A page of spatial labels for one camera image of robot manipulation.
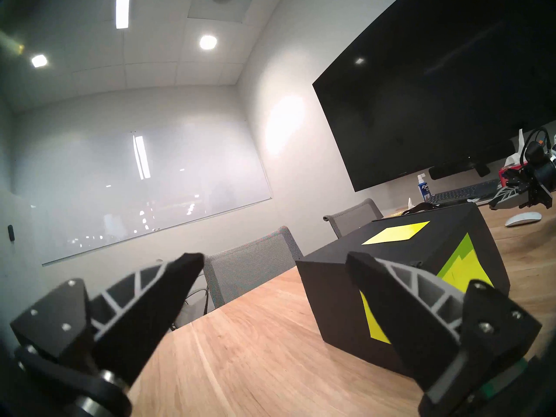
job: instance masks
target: white mouse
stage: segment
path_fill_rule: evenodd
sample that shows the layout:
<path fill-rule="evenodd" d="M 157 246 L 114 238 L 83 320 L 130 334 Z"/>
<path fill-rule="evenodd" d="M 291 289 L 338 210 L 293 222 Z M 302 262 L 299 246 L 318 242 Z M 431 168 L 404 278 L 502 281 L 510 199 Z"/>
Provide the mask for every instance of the white mouse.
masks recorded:
<path fill-rule="evenodd" d="M 538 212 L 523 212 L 514 215 L 509 220 L 506 221 L 506 227 L 515 227 L 523 224 L 529 224 L 531 222 L 537 222 L 542 219 L 542 215 Z"/>

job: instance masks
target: yellow-green graphic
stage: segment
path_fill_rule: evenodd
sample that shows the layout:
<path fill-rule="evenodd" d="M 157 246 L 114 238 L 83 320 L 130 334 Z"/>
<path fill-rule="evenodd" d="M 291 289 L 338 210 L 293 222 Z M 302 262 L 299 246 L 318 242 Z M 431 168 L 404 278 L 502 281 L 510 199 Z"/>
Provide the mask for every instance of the yellow-green graphic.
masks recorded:
<path fill-rule="evenodd" d="M 492 285 L 477 259 L 469 234 L 465 235 L 437 276 L 463 293 L 467 291 L 469 281 L 472 279 L 480 279 Z"/>
<path fill-rule="evenodd" d="M 427 225 L 427 222 L 422 222 L 420 224 L 422 224 L 421 228 L 423 228 Z M 453 285 L 463 293 L 467 291 L 469 281 L 472 279 L 480 279 L 485 281 L 487 284 L 492 285 L 492 282 L 490 282 L 489 277 L 486 275 L 486 272 L 477 259 L 477 254 L 475 253 L 475 248 L 473 247 L 469 234 L 465 235 L 437 276 L 442 278 L 448 284 Z M 380 328 L 379 324 L 376 322 L 375 317 L 369 308 L 369 303 L 367 302 L 367 299 L 365 299 L 363 293 L 361 293 L 361 298 L 363 299 L 363 306 L 365 307 L 365 315 L 367 316 L 367 323 L 369 324 L 369 333 L 371 333 L 371 338 L 390 344 L 390 341 Z"/>
<path fill-rule="evenodd" d="M 400 240 L 411 239 L 430 221 L 418 222 L 416 224 L 406 224 L 403 226 L 388 227 L 382 230 L 371 239 L 362 243 L 362 245 L 371 245 L 372 243 L 397 242 Z"/>
<path fill-rule="evenodd" d="M 367 323 L 369 324 L 369 332 L 371 333 L 371 338 L 378 339 L 379 341 L 390 344 L 390 341 L 380 328 L 379 324 L 376 322 L 374 315 L 369 309 L 369 304 L 367 303 L 367 299 L 365 299 L 363 293 L 361 293 L 361 297 L 363 298 L 363 306 L 365 307 L 365 315 L 367 316 Z"/>

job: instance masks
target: wooden table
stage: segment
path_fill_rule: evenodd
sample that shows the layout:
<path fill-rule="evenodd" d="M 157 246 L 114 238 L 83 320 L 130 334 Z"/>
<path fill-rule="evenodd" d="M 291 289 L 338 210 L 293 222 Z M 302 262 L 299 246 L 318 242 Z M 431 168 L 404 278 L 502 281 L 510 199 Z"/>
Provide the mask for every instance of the wooden table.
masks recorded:
<path fill-rule="evenodd" d="M 505 228 L 518 210 L 482 207 L 511 282 L 510 297 L 543 329 L 556 322 L 556 210 Z M 323 342 L 297 268 L 165 336 L 129 398 L 134 416 L 418 415 L 407 377 Z"/>

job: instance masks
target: gray mesh chair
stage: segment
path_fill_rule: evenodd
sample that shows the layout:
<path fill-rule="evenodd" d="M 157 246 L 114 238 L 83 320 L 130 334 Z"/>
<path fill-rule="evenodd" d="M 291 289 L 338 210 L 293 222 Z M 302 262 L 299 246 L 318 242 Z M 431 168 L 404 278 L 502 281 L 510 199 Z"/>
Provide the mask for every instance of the gray mesh chair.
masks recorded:
<path fill-rule="evenodd" d="M 295 266 L 303 254 L 290 230 L 277 231 L 253 242 L 205 258 L 205 277 L 216 308 Z"/>
<path fill-rule="evenodd" d="M 334 233 L 336 233 L 339 239 L 357 230 L 359 227 L 383 217 L 384 215 L 380 212 L 372 199 L 365 199 L 358 205 L 346 209 L 345 211 L 333 215 L 325 215 L 323 220 L 330 223 Z"/>

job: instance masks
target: spray bottle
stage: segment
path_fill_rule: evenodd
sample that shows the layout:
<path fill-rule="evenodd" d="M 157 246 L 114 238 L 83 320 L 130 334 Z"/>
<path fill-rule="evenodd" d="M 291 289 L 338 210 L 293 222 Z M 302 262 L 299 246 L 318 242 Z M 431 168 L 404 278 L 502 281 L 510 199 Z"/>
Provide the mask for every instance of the spray bottle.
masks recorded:
<path fill-rule="evenodd" d="M 419 175 L 417 178 L 419 179 L 419 191 L 421 191 L 421 196 L 423 196 L 424 201 L 429 201 L 430 199 L 430 191 L 429 185 L 424 181 L 425 174 Z"/>

